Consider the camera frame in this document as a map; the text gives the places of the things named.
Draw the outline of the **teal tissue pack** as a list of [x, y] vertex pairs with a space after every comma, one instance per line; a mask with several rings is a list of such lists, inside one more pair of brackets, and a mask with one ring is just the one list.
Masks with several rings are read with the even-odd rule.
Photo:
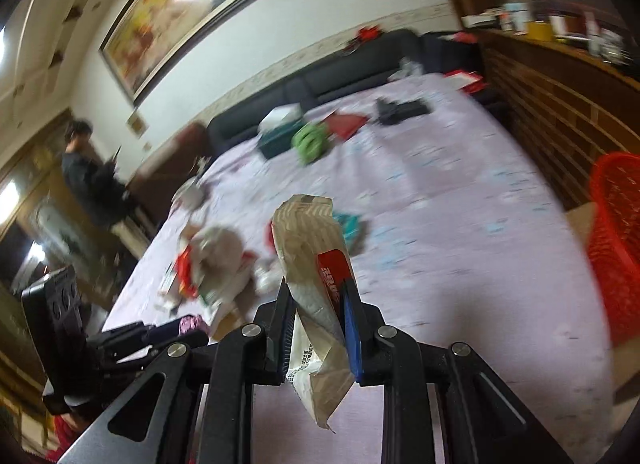
[[345, 245], [349, 250], [351, 250], [360, 237], [360, 216], [334, 212], [332, 214], [332, 217], [340, 225]]

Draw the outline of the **floral purple tablecloth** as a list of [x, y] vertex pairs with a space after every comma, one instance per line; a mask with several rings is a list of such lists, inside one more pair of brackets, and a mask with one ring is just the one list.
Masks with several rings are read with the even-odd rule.
[[106, 326], [167, 320], [158, 289], [186, 224], [232, 228], [267, 256], [273, 212], [293, 195], [324, 195], [366, 226], [352, 256], [365, 302], [420, 342], [471, 345], [572, 460], [597, 461], [610, 431], [611, 343], [561, 205], [492, 116], [437, 74], [352, 94], [309, 117], [374, 115], [381, 99], [422, 99], [430, 112], [367, 124], [310, 165], [294, 151], [268, 160], [255, 140], [221, 154], [203, 176], [206, 203], [169, 216]]

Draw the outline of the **beige tissue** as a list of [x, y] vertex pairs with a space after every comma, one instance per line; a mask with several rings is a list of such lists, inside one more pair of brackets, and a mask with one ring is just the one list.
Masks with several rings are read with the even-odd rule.
[[242, 239], [232, 229], [209, 226], [189, 241], [191, 276], [206, 305], [231, 302], [246, 285]]

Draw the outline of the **wooden counter shelf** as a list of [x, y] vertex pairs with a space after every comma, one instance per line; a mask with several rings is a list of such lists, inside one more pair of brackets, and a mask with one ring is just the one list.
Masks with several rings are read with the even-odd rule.
[[639, 152], [639, 83], [589, 54], [498, 30], [474, 32], [511, 132], [567, 208], [589, 201], [592, 165]]

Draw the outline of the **red plastic basket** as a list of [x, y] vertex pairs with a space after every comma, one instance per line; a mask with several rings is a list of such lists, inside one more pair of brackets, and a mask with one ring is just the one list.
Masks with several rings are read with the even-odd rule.
[[639, 157], [612, 152], [594, 164], [587, 254], [614, 346], [639, 335]]

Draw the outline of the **green tissue box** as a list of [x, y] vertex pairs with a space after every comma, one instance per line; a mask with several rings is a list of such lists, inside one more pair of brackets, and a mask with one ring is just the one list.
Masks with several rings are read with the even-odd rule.
[[293, 137], [305, 125], [299, 103], [277, 106], [258, 125], [257, 149], [266, 160], [271, 160], [291, 149]]

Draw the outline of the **white snack bag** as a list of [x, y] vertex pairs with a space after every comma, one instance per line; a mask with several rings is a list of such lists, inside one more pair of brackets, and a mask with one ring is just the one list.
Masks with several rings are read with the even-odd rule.
[[327, 429], [355, 377], [349, 367], [343, 328], [336, 308], [337, 287], [323, 280], [318, 257], [347, 254], [333, 202], [324, 196], [296, 194], [271, 219], [274, 247], [295, 304], [286, 379], [317, 426]]

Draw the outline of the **red cloth on sofa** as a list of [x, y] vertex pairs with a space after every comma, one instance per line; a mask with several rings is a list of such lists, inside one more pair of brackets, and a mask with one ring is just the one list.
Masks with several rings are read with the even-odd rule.
[[364, 44], [365, 42], [372, 42], [372, 40], [378, 39], [384, 32], [377, 26], [367, 26], [366, 28], [360, 28], [355, 36], [355, 42], [357, 44]]

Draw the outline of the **framed horse painting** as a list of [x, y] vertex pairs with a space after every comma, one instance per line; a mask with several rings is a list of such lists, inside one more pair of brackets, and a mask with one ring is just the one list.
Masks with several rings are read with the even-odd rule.
[[209, 32], [254, 0], [127, 0], [100, 46], [137, 106]]

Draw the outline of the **red pouch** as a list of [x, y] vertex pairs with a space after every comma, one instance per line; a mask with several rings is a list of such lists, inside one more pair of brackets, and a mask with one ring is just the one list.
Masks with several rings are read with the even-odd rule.
[[329, 134], [343, 141], [356, 135], [367, 122], [368, 118], [365, 115], [340, 112], [333, 112], [323, 120]]

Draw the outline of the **black sofa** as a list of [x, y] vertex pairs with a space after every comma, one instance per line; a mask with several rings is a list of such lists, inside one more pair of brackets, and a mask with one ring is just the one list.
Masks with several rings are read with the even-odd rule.
[[386, 32], [352, 50], [329, 54], [215, 116], [207, 126], [209, 152], [216, 158], [255, 137], [260, 121], [277, 106], [298, 103], [307, 112], [384, 85], [399, 70], [402, 59], [419, 63], [426, 74], [485, 73], [477, 42], [457, 42], [447, 32], [418, 35], [408, 28]]

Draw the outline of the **black toy pistol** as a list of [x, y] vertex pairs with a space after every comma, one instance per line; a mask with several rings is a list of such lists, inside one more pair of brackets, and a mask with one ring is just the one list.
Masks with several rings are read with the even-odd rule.
[[378, 124], [383, 126], [395, 126], [409, 118], [432, 112], [432, 108], [422, 100], [396, 102], [378, 98], [375, 106], [378, 111]]

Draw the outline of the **green towel ball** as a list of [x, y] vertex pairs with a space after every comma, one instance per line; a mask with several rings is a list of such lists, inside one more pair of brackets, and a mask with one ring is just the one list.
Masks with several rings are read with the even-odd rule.
[[292, 138], [291, 146], [304, 165], [318, 161], [329, 147], [329, 129], [323, 123], [307, 123]]

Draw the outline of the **standing person dark jacket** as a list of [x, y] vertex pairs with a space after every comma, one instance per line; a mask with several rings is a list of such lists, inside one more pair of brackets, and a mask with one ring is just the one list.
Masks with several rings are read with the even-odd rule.
[[63, 179], [91, 222], [102, 229], [113, 229], [130, 218], [136, 206], [116, 177], [115, 161], [101, 163], [90, 155], [91, 135], [92, 127], [86, 120], [68, 123], [62, 156]]

